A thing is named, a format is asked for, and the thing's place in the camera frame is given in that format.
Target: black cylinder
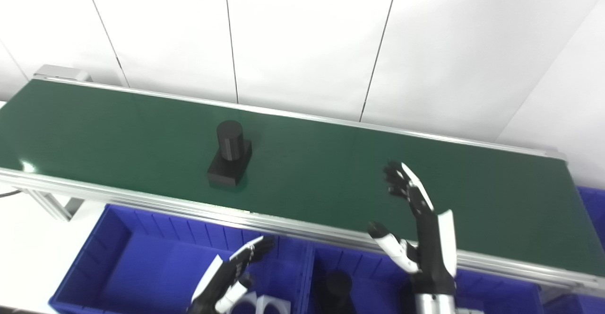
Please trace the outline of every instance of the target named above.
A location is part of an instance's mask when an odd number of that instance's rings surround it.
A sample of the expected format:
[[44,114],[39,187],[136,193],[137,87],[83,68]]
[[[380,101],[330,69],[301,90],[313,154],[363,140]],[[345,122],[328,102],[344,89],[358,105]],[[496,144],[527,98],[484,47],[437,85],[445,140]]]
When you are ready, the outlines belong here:
[[352,286],[351,277],[342,270],[330,271],[326,276],[326,289],[334,299],[335,308],[346,306]]
[[221,122],[216,128],[216,135],[223,159],[235,161],[244,155],[242,124],[235,120]]

